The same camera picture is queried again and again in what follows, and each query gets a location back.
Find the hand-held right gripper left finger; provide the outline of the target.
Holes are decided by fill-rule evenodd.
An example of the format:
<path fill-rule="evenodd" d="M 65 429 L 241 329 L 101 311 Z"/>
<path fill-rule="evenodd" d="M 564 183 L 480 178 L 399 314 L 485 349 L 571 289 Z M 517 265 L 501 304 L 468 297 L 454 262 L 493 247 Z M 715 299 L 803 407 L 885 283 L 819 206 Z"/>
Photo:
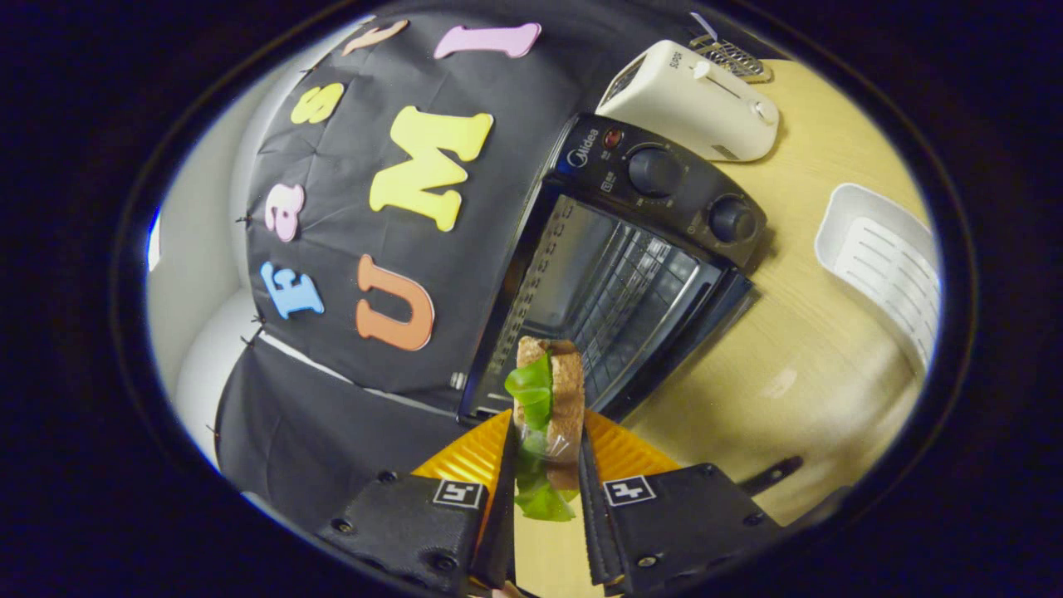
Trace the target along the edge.
<path fill-rule="evenodd" d="M 514 552 L 513 412 L 483 421 L 409 473 L 383 469 L 320 537 L 357 566 L 438 595 L 488 595 Z"/>

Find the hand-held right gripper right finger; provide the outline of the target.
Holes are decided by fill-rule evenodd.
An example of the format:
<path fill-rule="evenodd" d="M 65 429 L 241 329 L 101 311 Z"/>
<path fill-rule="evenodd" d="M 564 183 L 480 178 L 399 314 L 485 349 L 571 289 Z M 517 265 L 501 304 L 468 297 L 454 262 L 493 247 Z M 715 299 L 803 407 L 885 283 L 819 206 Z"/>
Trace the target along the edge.
<path fill-rule="evenodd" d="M 661 596 L 782 534 L 718 466 L 681 467 L 593 411 L 584 417 L 580 498 L 590 578 L 608 596 Z"/>

